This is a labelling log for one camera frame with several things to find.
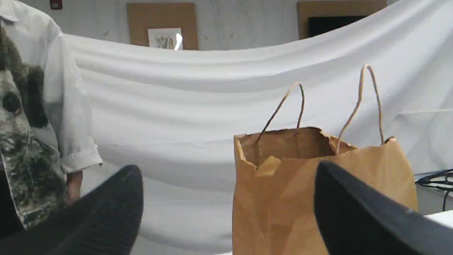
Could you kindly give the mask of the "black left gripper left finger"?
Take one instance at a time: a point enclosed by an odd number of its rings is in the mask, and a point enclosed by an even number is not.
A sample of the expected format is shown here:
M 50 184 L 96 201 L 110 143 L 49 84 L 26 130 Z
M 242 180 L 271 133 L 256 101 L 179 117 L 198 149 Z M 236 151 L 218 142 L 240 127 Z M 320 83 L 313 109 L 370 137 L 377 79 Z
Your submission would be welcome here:
M 2 255 L 129 255 L 144 208 L 141 170 L 121 168 L 73 205 L 1 240 Z

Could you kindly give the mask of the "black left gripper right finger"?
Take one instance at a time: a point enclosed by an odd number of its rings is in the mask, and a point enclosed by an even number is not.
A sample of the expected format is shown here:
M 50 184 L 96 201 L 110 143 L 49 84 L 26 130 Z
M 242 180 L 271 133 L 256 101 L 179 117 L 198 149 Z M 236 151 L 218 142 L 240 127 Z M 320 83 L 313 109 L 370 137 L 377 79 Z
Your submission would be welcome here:
M 314 212 L 330 255 L 451 255 L 452 228 L 390 199 L 331 161 L 315 175 Z

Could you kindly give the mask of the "person's hand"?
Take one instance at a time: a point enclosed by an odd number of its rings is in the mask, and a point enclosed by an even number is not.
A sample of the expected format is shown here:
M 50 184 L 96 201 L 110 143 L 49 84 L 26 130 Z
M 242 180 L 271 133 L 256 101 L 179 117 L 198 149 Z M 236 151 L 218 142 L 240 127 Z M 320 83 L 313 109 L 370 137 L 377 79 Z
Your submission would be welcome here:
M 72 205 L 78 199 L 81 198 L 81 184 L 83 181 L 83 171 L 70 173 L 67 175 L 66 186 L 67 186 L 67 198 L 66 202 L 68 205 Z

